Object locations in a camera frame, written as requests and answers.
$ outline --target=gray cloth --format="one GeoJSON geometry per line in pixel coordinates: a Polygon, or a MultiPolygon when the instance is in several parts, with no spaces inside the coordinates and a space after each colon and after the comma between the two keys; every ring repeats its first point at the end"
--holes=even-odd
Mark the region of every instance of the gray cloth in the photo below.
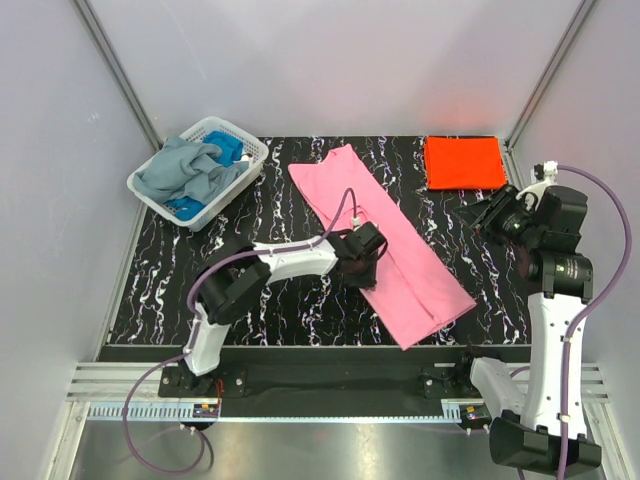
{"type": "Polygon", "coordinates": [[[169,137],[151,164],[136,173],[133,186],[158,203],[191,197],[206,205],[249,168],[248,162],[223,167],[214,160],[221,154],[217,145],[169,137]]]}

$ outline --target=black marble surface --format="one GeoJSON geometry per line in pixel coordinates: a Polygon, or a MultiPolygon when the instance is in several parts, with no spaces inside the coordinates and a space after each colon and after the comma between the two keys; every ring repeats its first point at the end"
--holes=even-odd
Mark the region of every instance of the black marble surface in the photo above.
{"type": "MultiPolygon", "coordinates": [[[[302,240],[322,232],[291,181],[289,163],[321,161],[350,143],[416,230],[478,305],[422,344],[529,343],[526,290],[514,251],[489,246],[452,210],[480,191],[429,192],[424,137],[268,138],[262,175],[198,233],[147,211],[108,343],[179,345],[189,336],[187,292],[204,260],[235,236],[260,242],[302,240]]],[[[361,295],[337,276],[285,280],[265,288],[260,306],[230,330],[231,345],[393,345],[361,295]]]]}

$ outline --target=fabric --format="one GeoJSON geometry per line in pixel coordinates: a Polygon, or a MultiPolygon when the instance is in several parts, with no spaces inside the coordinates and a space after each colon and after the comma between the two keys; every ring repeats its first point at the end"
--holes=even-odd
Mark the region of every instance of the fabric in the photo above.
{"type": "Polygon", "coordinates": [[[230,167],[242,157],[243,143],[224,132],[211,132],[202,139],[202,143],[217,145],[222,149],[222,154],[216,161],[224,167],[230,167]]]}
{"type": "MultiPolygon", "coordinates": [[[[362,223],[377,224],[387,238],[387,253],[378,262],[378,284],[361,292],[403,350],[475,306],[351,145],[331,150],[319,164],[290,165],[289,173],[325,228],[345,189],[352,187],[362,223]]],[[[351,228],[353,209],[349,200],[345,205],[349,208],[343,210],[335,230],[351,228]]]]}
{"type": "Polygon", "coordinates": [[[507,183],[495,137],[428,137],[424,158],[430,190],[494,190],[507,183]]]}
{"type": "Polygon", "coordinates": [[[178,219],[186,222],[195,217],[200,210],[204,208],[204,205],[194,200],[191,197],[176,198],[175,200],[169,200],[165,203],[167,207],[174,208],[176,211],[173,215],[178,219]]]}
{"type": "Polygon", "coordinates": [[[248,162],[223,167],[215,160],[221,154],[217,145],[170,137],[151,164],[135,175],[133,185],[158,203],[191,197],[206,205],[249,168],[248,162]]]}

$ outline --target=black mounting bracket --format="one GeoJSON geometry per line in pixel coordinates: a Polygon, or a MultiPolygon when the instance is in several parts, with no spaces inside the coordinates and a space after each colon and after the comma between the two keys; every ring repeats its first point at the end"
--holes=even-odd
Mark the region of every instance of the black mounting bracket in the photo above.
{"type": "Polygon", "coordinates": [[[468,346],[453,367],[427,367],[422,369],[424,394],[428,399],[481,398],[471,383],[471,365],[476,358],[489,357],[500,360],[491,348],[468,346]]]}
{"type": "Polygon", "coordinates": [[[158,396],[162,398],[240,398],[245,394],[247,369],[242,365],[221,365],[196,377],[181,361],[177,367],[162,370],[158,396]],[[222,381],[222,391],[218,392],[222,381]]]}

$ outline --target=orange cloth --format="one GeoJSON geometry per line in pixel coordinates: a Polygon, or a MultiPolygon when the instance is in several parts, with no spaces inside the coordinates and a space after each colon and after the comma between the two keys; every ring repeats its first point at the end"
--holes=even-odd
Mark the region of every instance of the orange cloth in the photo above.
{"type": "Polygon", "coordinates": [[[507,183],[495,137],[427,137],[424,159],[430,190],[494,190],[507,183]]]}

